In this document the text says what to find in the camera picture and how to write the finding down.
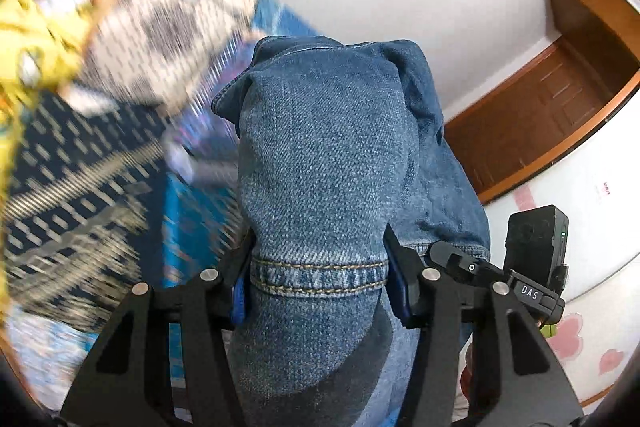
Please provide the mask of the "person's right hand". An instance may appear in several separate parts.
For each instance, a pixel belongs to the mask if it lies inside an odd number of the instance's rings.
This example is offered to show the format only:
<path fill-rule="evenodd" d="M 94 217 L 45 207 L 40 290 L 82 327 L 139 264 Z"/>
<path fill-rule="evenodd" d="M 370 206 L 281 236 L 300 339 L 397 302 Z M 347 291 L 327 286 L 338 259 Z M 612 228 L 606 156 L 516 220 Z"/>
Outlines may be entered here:
<path fill-rule="evenodd" d="M 470 399 L 470 391 L 472 384 L 472 368 L 473 368 L 473 345 L 469 344 L 468 349 L 465 351 L 464 355 L 464 367 L 460 376 L 460 387 L 462 391 L 462 395 L 464 395 L 465 399 Z"/>

